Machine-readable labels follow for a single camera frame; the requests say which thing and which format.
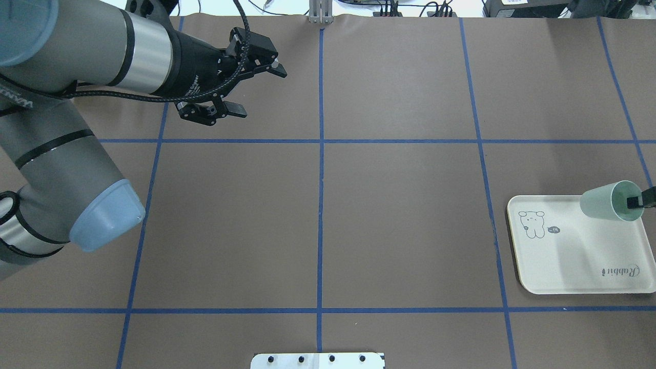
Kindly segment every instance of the wire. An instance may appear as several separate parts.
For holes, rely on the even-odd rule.
[[[262,9],[262,8],[260,8],[260,7],[258,7],[257,4],[255,4],[255,3],[252,2],[251,0],[248,0],[248,2],[251,3],[252,6],[256,7],[260,12],[265,12],[266,14],[271,14],[271,15],[290,15],[290,14],[281,14],[281,13],[274,13],[274,12],[266,11],[266,10],[264,10],[264,9]]]
[[[432,5],[432,4],[435,4],[435,13],[437,14],[437,12],[438,12],[438,6],[439,6],[440,4],[438,4],[436,1],[431,1],[431,2],[429,2],[428,4],[424,5],[424,8],[421,9],[421,13],[419,13],[419,16],[421,17],[422,15],[424,15],[424,11],[426,10],[426,8],[428,8],[428,7],[429,7],[430,5]]]
[[[237,10],[239,11],[239,15],[241,16],[241,20],[244,23],[244,30],[246,31],[246,34],[244,35],[244,40],[243,44],[241,46],[241,60],[239,63],[237,63],[237,68],[235,71],[230,75],[230,77],[224,82],[221,83],[218,87],[215,87],[209,91],[205,91],[204,93],[199,93],[196,95],[190,95],[190,96],[180,96],[180,97],[149,97],[149,96],[142,96],[142,95],[134,95],[131,93],[120,93],[116,91],[107,91],[107,90],[99,90],[99,91],[77,91],[74,93],[68,93],[62,96],[56,96],[52,94],[46,94],[46,93],[40,93],[40,95],[50,97],[50,98],[74,98],[74,97],[90,97],[90,96],[109,96],[109,97],[119,97],[119,98],[127,98],[129,100],[137,100],[137,101],[143,101],[143,102],[180,102],[180,101],[190,101],[190,100],[197,100],[197,99],[203,99],[205,97],[209,97],[214,93],[218,93],[219,91],[223,91],[226,87],[230,86],[232,83],[234,83],[237,80],[237,77],[239,77],[239,73],[241,70],[244,68],[244,65],[246,65],[246,61],[248,61],[247,55],[251,49],[251,27],[248,23],[248,19],[246,18],[246,14],[244,13],[244,9],[241,7],[241,4],[239,3],[239,0],[232,0],[232,2],[235,4],[237,7]]]
[[[347,0],[337,0],[338,2],[346,5],[355,5],[359,7],[376,7],[378,5],[376,4],[362,4],[362,3],[349,3]],[[422,8],[424,5],[417,5],[417,4],[399,4],[400,7],[416,7],[416,8]]]

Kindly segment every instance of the tray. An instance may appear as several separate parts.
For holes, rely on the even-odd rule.
[[[642,219],[590,218],[579,198],[515,196],[508,202],[522,286],[539,295],[656,292],[656,263]]]

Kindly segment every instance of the metal plate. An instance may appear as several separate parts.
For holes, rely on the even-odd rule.
[[[259,354],[251,369],[384,369],[383,353]]]

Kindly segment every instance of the blue tape line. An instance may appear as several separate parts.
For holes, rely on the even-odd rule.
[[[250,314],[316,314],[317,309],[313,307],[281,307],[262,309],[240,309],[240,308],[182,308],[182,309],[132,309],[132,314],[206,314],[206,315],[250,315]]]
[[[180,17],[180,25],[178,31],[182,31],[184,27],[184,17]],[[116,369],[121,369],[123,365],[123,354],[125,353],[125,343],[127,342],[127,332],[130,328],[130,317],[132,306],[134,303],[134,291],[136,290],[136,279],[139,275],[139,265],[141,264],[141,254],[144,249],[144,239],[146,238],[146,224],[150,215],[150,204],[152,203],[153,187],[155,186],[155,176],[157,175],[157,167],[159,165],[159,153],[161,152],[162,142],[164,139],[164,129],[166,127],[166,119],[169,111],[169,104],[164,104],[162,109],[162,120],[159,125],[159,134],[157,136],[157,148],[155,149],[155,158],[153,160],[153,169],[150,173],[150,184],[148,185],[148,197],[146,198],[146,214],[141,223],[141,233],[139,235],[139,244],[136,248],[136,257],[134,258],[134,269],[132,271],[132,281],[130,283],[130,294],[127,300],[127,311],[125,312],[125,320],[123,321],[123,333],[121,334],[121,344],[119,346],[118,356],[116,358]]]
[[[127,309],[84,307],[5,307],[0,314],[125,314]]]
[[[156,143],[157,139],[100,139],[102,143]],[[324,144],[477,144],[478,139],[324,139]],[[635,144],[634,140],[482,139],[484,144]],[[163,139],[174,144],[320,144],[320,139]],[[656,140],[638,140],[656,144]]]
[[[611,77],[613,77],[613,82],[615,83],[615,89],[617,90],[617,95],[619,96],[619,102],[622,104],[622,110],[624,110],[624,117],[626,118],[626,123],[628,124],[628,129],[631,131],[631,137],[633,137],[633,143],[636,145],[636,151],[638,152],[638,157],[640,158],[640,164],[642,165],[642,170],[645,173],[645,178],[647,178],[647,184],[649,187],[652,187],[651,175],[649,175],[649,170],[647,169],[647,164],[645,163],[645,158],[642,156],[642,150],[640,149],[640,143],[638,142],[638,135],[633,126],[633,121],[631,121],[631,115],[628,113],[628,108],[626,107],[626,101],[624,100],[624,94],[622,94],[622,89],[619,87],[619,81],[617,81],[617,75],[615,75],[615,68],[613,67],[613,61],[611,60],[611,55],[608,52],[608,44],[606,43],[606,36],[604,34],[604,27],[602,26],[602,19],[597,17],[597,27],[599,27],[599,35],[602,38],[602,44],[604,45],[604,53],[606,54],[606,61],[608,62],[608,68],[611,71]]]
[[[503,313],[502,307],[325,307],[324,314]]]
[[[164,139],[173,144],[318,144],[316,139]]]
[[[656,311],[656,306],[554,306],[511,307],[511,313],[559,313],[577,311]]]
[[[656,311],[644,306],[538,306],[538,307],[273,307],[273,308],[133,308],[134,314],[154,315],[257,315],[257,314],[467,314],[467,313],[572,313],[581,311]],[[127,309],[84,307],[4,307],[0,314],[125,314]]]
[[[633,144],[633,140],[493,140],[482,139],[484,144]]]
[[[515,357],[515,344],[512,339],[512,327],[510,325],[510,313],[508,312],[508,298],[506,296],[506,284],[503,276],[503,266],[501,265],[501,252],[499,251],[499,239],[497,237],[497,225],[494,220],[494,210],[492,208],[492,196],[490,195],[489,181],[487,179],[487,167],[485,165],[485,153],[483,152],[483,140],[481,129],[478,122],[478,110],[476,109],[476,96],[474,95],[474,84],[472,82],[472,71],[469,64],[469,54],[467,53],[467,38],[464,33],[464,24],[462,18],[460,22],[460,35],[462,38],[462,52],[464,54],[464,65],[467,71],[467,84],[469,85],[469,97],[472,103],[472,113],[474,115],[474,126],[476,128],[476,139],[478,140],[478,156],[481,161],[481,170],[483,171],[483,184],[485,185],[485,197],[487,198],[487,212],[492,223],[494,233],[494,247],[497,252],[497,273],[499,274],[499,287],[501,289],[501,300],[504,308],[504,318],[506,320],[506,334],[508,335],[508,348],[510,350],[510,363],[513,369],[517,368],[517,359]]]
[[[98,141],[104,144],[154,144],[157,139],[98,139]]]
[[[327,144],[475,144],[474,139],[328,139]]]
[[[325,137],[323,130],[323,31],[319,30],[319,211],[317,227],[317,352],[322,351],[322,313],[323,307],[323,155]]]

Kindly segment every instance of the metal bracket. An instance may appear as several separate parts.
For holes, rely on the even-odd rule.
[[[333,0],[310,0],[310,23],[333,23]]]
[[[258,354],[251,369],[385,369],[384,353]]]

